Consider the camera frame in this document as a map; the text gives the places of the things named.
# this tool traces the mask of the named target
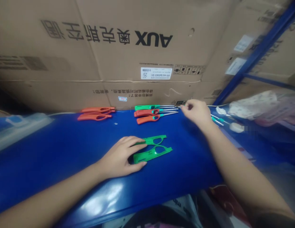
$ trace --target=hand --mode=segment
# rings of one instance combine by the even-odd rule
[[[185,116],[192,120],[199,128],[203,128],[213,124],[211,112],[207,104],[200,100],[188,100],[186,104],[181,106]]]
[[[135,136],[123,137],[97,162],[105,179],[129,175],[146,165],[146,161],[134,165],[130,165],[128,162],[128,158],[132,154],[147,146],[146,144],[133,146],[139,142],[144,142],[144,140]]]

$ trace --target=blue table surface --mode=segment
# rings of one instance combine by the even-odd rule
[[[137,173],[99,184],[57,227],[91,227],[223,181],[203,134],[182,112],[142,125],[133,110],[105,121],[77,121],[78,116],[53,116],[51,124],[0,152],[0,212],[98,161],[124,136],[167,135],[161,145],[173,151]],[[285,161],[256,136],[225,128],[257,159],[257,167]]]

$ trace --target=white wire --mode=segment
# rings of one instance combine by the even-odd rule
[[[60,115],[60,114],[74,114],[75,112],[59,112],[59,113],[53,113],[53,114],[50,114],[48,116],[55,116],[55,115]]]
[[[220,107],[220,106],[225,106],[225,105],[228,105],[228,104],[223,104],[223,105],[207,105],[209,107]]]

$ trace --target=white label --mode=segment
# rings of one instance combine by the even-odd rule
[[[234,51],[244,52],[252,41],[253,41],[253,38],[247,35],[243,35],[243,37],[235,46]]]
[[[128,98],[125,98],[125,97],[118,97],[118,100],[119,100],[119,101],[127,101]]]
[[[226,71],[226,74],[230,74],[230,75],[236,75],[237,72],[240,70],[240,68],[242,68],[242,66],[244,65],[244,63],[247,60],[245,59],[241,59],[241,58],[236,58],[233,63],[231,64],[231,66],[229,66],[228,70]]]
[[[141,68],[141,79],[169,80],[172,74],[172,68]]]

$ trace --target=teal plastic part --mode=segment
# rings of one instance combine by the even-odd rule
[[[160,108],[159,104],[151,104],[151,105],[136,105],[135,106],[135,111],[137,110],[146,110],[146,109],[158,109]]]
[[[166,135],[160,135],[160,136],[154,136],[154,137],[144,138],[145,142],[142,142],[142,143],[141,142],[138,142],[135,145],[138,145],[138,144],[147,144],[147,145],[157,146],[160,143],[162,143],[163,139],[165,139],[166,137],[167,137]],[[161,141],[159,143],[154,143],[154,139],[159,139],[159,138],[161,138]]]
[[[156,148],[157,147],[162,147],[164,148],[164,151],[161,152],[161,153],[157,153],[156,152]],[[149,150],[149,151],[146,151],[146,152],[142,152],[142,153],[139,153],[139,154],[134,154],[134,163],[137,164],[139,162],[147,162],[149,160],[152,160],[154,158],[157,158],[161,155],[164,155],[164,154],[167,154],[169,152],[172,151],[172,147],[164,147],[164,146],[160,146],[160,145],[157,145],[155,146],[153,149]]]
[[[211,117],[211,119],[212,119],[214,122],[216,122],[216,120],[217,120],[217,121],[221,121],[221,122],[225,122],[224,119],[222,119],[222,118],[215,119],[214,117]]]

